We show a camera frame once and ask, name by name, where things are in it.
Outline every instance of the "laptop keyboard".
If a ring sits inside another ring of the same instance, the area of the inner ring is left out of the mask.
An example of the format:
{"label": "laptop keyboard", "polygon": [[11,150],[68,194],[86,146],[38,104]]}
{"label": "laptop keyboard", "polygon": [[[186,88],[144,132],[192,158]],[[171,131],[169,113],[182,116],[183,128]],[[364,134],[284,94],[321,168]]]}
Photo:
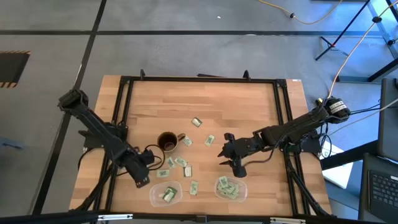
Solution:
{"label": "laptop keyboard", "polygon": [[371,173],[371,198],[398,208],[398,178],[387,174]]}

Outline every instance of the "wooden tabletop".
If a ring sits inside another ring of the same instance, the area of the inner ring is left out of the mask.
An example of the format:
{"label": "wooden tabletop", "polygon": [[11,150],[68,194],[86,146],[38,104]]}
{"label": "wooden tabletop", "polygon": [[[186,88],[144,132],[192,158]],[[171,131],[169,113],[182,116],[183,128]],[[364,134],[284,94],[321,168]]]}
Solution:
{"label": "wooden tabletop", "polygon": [[[114,102],[118,92],[120,76],[104,76],[95,112],[104,121],[111,121]],[[293,117],[308,112],[300,80],[287,80]],[[284,104],[282,90],[281,103]],[[203,121],[197,128],[191,123],[193,117]],[[193,167],[193,177],[184,177],[181,167],[170,170],[166,178],[157,178],[156,171],[150,171],[150,184],[137,189],[128,175],[117,177],[111,211],[137,213],[177,213],[207,215],[278,215],[291,216],[289,188],[287,185],[283,154],[275,151],[272,159],[263,164],[246,167],[248,175],[240,180],[248,187],[244,202],[230,202],[218,198],[214,193],[215,182],[221,176],[233,177],[229,166],[221,166],[225,158],[217,157],[221,152],[224,133],[233,133],[236,138],[252,137],[252,132],[277,124],[274,92],[271,84],[257,83],[210,83],[210,82],[134,82],[132,100],[127,119],[129,133],[127,140],[132,146],[144,149],[156,144],[157,137],[164,131],[185,133],[192,141],[191,146],[179,144],[171,155],[183,157]],[[212,134],[215,141],[208,147],[206,137]],[[161,156],[158,149],[154,154]],[[82,203],[93,190],[100,175],[104,152],[91,151],[81,162],[80,171],[73,191],[70,208]],[[245,159],[264,160],[269,152],[258,152]],[[322,169],[315,156],[301,154],[305,183],[317,202],[328,213],[331,212],[326,193]],[[168,207],[153,207],[149,200],[152,186],[178,181],[183,189],[181,202]],[[190,195],[190,182],[199,182],[198,194]],[[108,187],[104,189],[101,207],[104,207]],[[299,189],[295,187],[299,211],[302,212]]]}

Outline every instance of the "gray floor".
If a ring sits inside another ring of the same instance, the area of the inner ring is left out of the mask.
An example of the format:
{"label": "gray floor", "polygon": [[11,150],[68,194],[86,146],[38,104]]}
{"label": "gray floor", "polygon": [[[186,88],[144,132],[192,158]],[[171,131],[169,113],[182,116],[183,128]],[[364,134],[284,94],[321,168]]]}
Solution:
{"label": "gray floor", "polygon": [[[373,1],[385,7],[383,0]],[[313,21],[334,2],[278,1],[299,18]],[[363,3],[344,2],[319,24],[305,26],[283,12],[255,0],[108,1],[101,30],[342,30]],[[91,29],[100,0],[5,0],[0,2],[0,29]],[[365,9],[350,30],[365,31],[372,15]],[[396,25],[386,13],[386,28]],[[0,36],[0,50],[31,50],[20,83],[0,89],[0,136],[22,141],[23,151],[0,150],[0,216],[29,212],[62,113],[57,99],[70,89],[78,72],[87,36]],[[344,37],[338,47],[349,52],[359,37]],[[249,70],[257,78],[303,80],[308,107],[325,97],[345,56],[328,52],[314,61],[326,45],[318,37],[278,36],[101,36],[97,37],[81,89],[93,106],[103,75],[195,76],[197,73],[241,77]],[[380,37],[366,38],[342,75],[370,75],[392,60]],[[338,83],[334,96],[352,110],[375,105],[380,85]],[[354,121],[364,115],[353,116]],[[374,116],[332,135],[333,144],[347,150],[377,138]],[[339,125],[330,126],[330,131]],[[63,145],[44,212],[68,209],[77,174],[83,126],[73,119]],[[333,211],[339,213],[336,205]]]}

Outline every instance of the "brown mug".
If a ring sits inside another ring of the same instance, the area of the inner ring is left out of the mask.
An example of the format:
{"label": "brown mug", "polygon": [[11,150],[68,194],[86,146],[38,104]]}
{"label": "brown mug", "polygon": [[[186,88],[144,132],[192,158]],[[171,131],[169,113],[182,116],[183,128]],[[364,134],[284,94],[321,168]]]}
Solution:
{"label": "brown mug", "polygon": [[173,132],[167,131],[160,134],[160,136],[157,138],[157,145],[164,152],[172,152],[177,148],[177,144],[184,138],[184,133],[176,135]]}

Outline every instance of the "mug handle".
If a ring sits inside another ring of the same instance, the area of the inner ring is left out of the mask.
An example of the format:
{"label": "mug handle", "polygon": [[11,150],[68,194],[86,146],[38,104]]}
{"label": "mug handle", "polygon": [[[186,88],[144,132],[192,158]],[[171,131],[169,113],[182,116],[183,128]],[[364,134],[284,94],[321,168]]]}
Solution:
{"label": "mug handle", "polygon": [[177,136],[178,141],[181,141],[181,140],[183,140],[184,138],[185,138],[185,134],[184,134],[184,133],[181,133],[181,134],[179,134],[179,135]]}

